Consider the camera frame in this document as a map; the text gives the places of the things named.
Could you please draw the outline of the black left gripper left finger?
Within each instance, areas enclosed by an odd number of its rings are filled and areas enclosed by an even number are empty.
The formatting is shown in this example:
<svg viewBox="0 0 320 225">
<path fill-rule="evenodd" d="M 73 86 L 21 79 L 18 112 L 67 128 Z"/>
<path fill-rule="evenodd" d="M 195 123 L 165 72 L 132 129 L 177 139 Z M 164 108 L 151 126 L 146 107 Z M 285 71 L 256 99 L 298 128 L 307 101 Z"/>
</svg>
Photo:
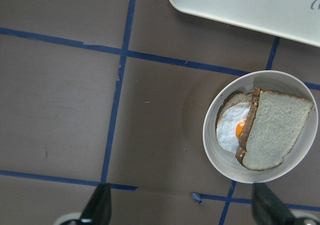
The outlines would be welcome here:
<svg viewBox="0 0 320 225">
<path fill-rule="evenodd" d="M 99 184 L 82 211 L 81 225 L 108 225 L 112 217 L 111 185 Z"/>
</svg>

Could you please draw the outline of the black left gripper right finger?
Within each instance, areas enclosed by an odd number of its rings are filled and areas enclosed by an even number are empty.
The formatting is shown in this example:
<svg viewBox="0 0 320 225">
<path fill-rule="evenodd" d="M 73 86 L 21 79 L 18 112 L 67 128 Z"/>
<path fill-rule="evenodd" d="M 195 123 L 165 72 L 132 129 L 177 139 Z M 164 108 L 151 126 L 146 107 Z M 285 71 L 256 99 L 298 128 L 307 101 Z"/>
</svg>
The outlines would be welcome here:
<svg viewBox="0 0 320 225">
<path fill-rule="evenodd" d="M 252 185 L 251 213 L 257 225 L 293 225 L 295 216 L 265 183 Z"/>
</svg>

